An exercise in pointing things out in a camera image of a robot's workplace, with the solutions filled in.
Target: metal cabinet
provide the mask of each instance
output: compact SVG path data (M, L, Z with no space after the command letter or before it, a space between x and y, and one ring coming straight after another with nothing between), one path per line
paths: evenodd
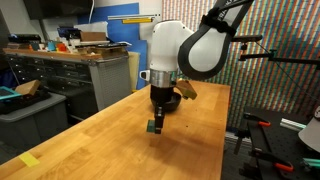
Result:
M112 59L78 60L7 54L17 81L34 79L67 97L67 112L83 120L131 94L128 54Z

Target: wooden table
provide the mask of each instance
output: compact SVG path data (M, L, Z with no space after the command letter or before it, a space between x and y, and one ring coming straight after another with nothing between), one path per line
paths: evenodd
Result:
M146 87L0 166L0 179L220 179L230 87L190 82L196 100L166 114L161 135Z
M126 54L127 51L124 47L108 48L103 51L103 54L80 54L80 53L68 53L68 52L43 52L43 51L31 51L29 49L2 49L6 54L18 54L21 56L36 56L46 59L72 59L72 60L101 60L111 59Z

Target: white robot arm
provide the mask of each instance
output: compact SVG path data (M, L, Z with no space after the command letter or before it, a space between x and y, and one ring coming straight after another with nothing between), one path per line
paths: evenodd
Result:
M219 0L202 17L196 32L174 20L160 22L154 27L150 70L140 72L140 77L151 84L156 133L161 133L163 108L174 96L178 65L184 75L195 80L208 79L220 72L230 42L252 2Z

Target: clamp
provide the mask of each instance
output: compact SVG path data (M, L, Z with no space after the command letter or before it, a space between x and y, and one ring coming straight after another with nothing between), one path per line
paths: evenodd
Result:
M271 126L271 123L269 121L266 121L256 115L248 113L248 112L243 113L243 118L246 120L249 120L249 121L257 121L260 126L264 126L264 127ZM239 128L238 131L235 133L235 136L238 137L238 140L237 140L237 144L236 144L236 147L235 147L233 153L238 154L243 138L249 138L250 132L246 129Z
M270 121L266 121L266 120L254 115L254 114L251 114L251 113L247 113L247 112L243 113L243 118L250 120L250 121L257 121L260 126L265 126L265 127L271 126Z
M293 165L290 162L285 161L285 160L275 156L272 153L263 152L259 148L254 148L251 152L249 152L249 155L252 157L261 159L261 160L270 161L279 170L292 172L294 169Z

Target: cardboard box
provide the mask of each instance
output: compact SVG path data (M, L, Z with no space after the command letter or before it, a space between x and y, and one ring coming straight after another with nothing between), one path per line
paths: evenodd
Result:
M18 87L16 87L15 91L17 91L22 95L30 94L33 96L36 93L39 85L40 85L40 81L34 80L34 81L30 81L30 82L19 85Z
M105 32L80 32L81 41L106 41Z

